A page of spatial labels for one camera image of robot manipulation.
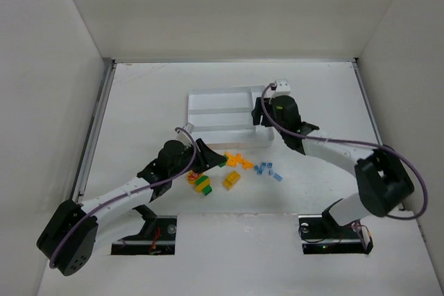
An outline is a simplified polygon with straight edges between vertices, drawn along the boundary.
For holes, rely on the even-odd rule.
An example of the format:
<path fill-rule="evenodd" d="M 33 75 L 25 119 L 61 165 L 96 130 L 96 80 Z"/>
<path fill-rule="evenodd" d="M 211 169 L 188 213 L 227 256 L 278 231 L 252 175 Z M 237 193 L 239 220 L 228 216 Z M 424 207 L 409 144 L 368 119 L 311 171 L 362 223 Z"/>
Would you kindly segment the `flower lego stack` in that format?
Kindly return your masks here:
<path fill-rule="evenodd" d="M 187 174 L 187 181 L 194 187 L 195 192 L 208 195 L 212 192 L 211 180 L 203 173 L 190 171 Z"/>

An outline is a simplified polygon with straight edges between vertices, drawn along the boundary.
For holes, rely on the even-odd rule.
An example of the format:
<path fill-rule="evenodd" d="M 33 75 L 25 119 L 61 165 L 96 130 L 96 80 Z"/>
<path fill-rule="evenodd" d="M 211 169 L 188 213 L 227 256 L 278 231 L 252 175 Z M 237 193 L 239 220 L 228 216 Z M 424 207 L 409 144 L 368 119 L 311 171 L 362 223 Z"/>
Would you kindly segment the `yellow lego brick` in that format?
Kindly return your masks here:
<path fill-rule="evenodd" d="M 225 177 L 222 184 L 227 190 L 230 190 L 240 179 L 241 175 L 237 171 L 232 171 Z"/>

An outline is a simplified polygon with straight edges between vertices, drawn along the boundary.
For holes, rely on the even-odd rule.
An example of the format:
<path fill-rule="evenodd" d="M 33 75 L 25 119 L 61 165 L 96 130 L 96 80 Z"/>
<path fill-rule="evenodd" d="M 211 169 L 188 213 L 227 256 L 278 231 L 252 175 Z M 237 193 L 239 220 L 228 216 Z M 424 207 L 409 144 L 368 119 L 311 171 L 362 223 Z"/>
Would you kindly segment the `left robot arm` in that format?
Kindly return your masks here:
<path fill-rule="evenodd" d="M 188 173 L 204 173 L 227 162 L 202 139 L 186 146 L 178 140 L 167 141 L 157 157 L 130 181 L 99 197 L 59 204 L 37 239 L 37 248 L 49 266 L 64 276 L 77 272 L 91 257 L 101 229 L 120 216 L 158 199 L 173 181 Z"/>

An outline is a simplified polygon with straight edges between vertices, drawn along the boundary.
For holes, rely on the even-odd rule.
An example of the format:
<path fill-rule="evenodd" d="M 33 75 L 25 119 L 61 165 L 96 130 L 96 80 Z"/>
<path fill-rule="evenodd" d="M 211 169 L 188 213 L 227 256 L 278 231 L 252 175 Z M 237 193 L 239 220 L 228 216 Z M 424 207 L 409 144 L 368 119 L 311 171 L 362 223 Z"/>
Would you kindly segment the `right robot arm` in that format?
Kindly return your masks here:
<path fill-rule="evenodd" d="M 301 120 L 290 96 L 258 97 L 252 117 L 254 125 L 275 128 L 291 150 L 321 159 L 356 179 L 357 192 L 322 213 L 329 227 L 346 226 L 369 215 L 387 217 L 414 192 L 400 158 L 388 148 L 334 143 L 318 126 Z"/>

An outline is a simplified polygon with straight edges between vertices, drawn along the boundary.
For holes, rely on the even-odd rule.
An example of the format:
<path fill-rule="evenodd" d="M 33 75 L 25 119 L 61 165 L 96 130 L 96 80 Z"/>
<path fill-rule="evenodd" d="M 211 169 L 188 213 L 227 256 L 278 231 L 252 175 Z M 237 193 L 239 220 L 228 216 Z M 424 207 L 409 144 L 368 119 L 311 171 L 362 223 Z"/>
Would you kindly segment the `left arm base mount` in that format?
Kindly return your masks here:
<path fill-rule="evenodd" d="M 159 216 L 146 205 L 135 207 L 136 227 L 129 235 L 111 245 L 115 256 L 174 255 L 176 250 L 177 216 Z"/>

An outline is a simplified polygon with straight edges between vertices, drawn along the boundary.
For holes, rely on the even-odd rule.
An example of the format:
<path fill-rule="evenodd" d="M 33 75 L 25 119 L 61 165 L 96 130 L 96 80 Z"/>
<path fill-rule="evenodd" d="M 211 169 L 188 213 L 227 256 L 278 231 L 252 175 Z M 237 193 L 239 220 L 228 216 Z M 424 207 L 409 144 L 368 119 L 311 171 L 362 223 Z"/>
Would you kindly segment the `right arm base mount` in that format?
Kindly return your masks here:
<path fill-rule="evenodd" d="M 373 237 L 360 220 L 345 226 L 321 215 L 298 217 L 298 234 L 303 254 L 364 254 L 374 248 Z"/>

